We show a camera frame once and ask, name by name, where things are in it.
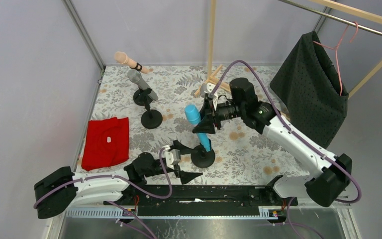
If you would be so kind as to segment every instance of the black band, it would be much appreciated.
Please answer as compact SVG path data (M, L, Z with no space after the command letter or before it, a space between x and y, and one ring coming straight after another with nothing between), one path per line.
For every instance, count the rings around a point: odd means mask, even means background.
M137 62L137 65L134 68L133 67L130 67L130 68L137 71L141 71L143 69L143 66Z

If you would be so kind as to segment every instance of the floral tablecloth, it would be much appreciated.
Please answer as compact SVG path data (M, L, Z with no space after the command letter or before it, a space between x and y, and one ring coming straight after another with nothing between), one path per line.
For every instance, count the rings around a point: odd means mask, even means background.
M280 66L254 67L259 77L269 84ZM198 138L191 132L184 108L194 104L201 108L202 98L196 98L193 93L205 80L207 71L201 66L156 66L148 67L152 71L143 74L143 78L159 96L159 100L151 104L152 109L163 115L162 124L156 129L146 129L141 125L141 115L144 107L134 104L132 95L138 89L127 78L128 67L110 66L106 68L99 94L96 99L92 120L103 120L111 117L129 117L130 144L129 160L123 164L100 168L92 172L105 172L123 168L134 160L141 152L150 152L155 159L159 158L159 149L171 145L178 139L188 147L199 144ZM225 82L234 78L246 77L255 86L259 100L267 98L259 83L250 70L244 66L234 66L227 73ZM219 89L219 94L230 94ZM275 105L286 112L279 100L273 97ZM203 175L190 184L207 185L265 185L276 175L298 176L307 175L289 153L284 151L274 141L259 135L255 130L246 127L241 119L234 119L223 124L222 130L208 135L216 153L215 163L206 169L200 169L191 162L190 155L182 155L180 167L188 172L202 172ZM79 156L77 172L85 172L81 168L82 154ZM172 183L180 184L173 173L170 173ZM166 184L164 175L147 179L148 184Z

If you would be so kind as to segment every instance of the clothes rail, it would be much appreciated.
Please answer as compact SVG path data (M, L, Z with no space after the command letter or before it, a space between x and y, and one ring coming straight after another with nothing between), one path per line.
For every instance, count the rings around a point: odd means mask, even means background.
M327 13L324 13L324 12L312 9L310 7L307 7L307 6L304 6L304 5L300 5L300 4L297 4L295 2L288 1L288 0L279 0L279 1L287 3L287 4L290 4L290 5L293 5L293 6L296 6L298 8L301 8L301 9L304 9L304 10L307 10L307 11L310 11L310 12L313 12L313 13L318 14L318 15L325 16L325 17L327 17L329 19L332 19L332 20L344 23L346 25L350 25L350 26L356 27L355 23L353 23L353 22L350 22L350 21L347 21L345 19L342 19L342 18L333 16L333 15L330 15L330 14L327 14ZM358 29L361 29L361 30L364 30L364 31L371 32L371 33L374 33L376 35L382 36L382 32L381 31L377 31L377 30L374 30L374 29L371 29L371 28L368 28L368 27L365 27L365 26L362 26L362 25L359 25L359 24L358 24Z

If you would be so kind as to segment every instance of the hanging garment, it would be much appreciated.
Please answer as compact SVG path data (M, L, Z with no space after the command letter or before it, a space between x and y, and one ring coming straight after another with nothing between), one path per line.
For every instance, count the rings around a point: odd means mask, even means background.
M91 120L87 127L81 167L87 171L111 167L128 160L128 118Z
M270 82L289 111L292 125L326 148L348 109L348 92L315 31L302 35Z

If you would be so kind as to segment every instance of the blue cylinder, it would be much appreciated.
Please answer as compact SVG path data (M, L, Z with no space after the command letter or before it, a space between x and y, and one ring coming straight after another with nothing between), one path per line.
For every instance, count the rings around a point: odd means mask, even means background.
M185 116L187 117L188 122L190 122L192 125L197 125L201 121L200 112L198 112L197 107L195 107L195 105L188 105L187 107L185 107ZM211 151L210 141L208 140L207 134L197 133L197 136L200 140L201 145L203 145L205 151Z

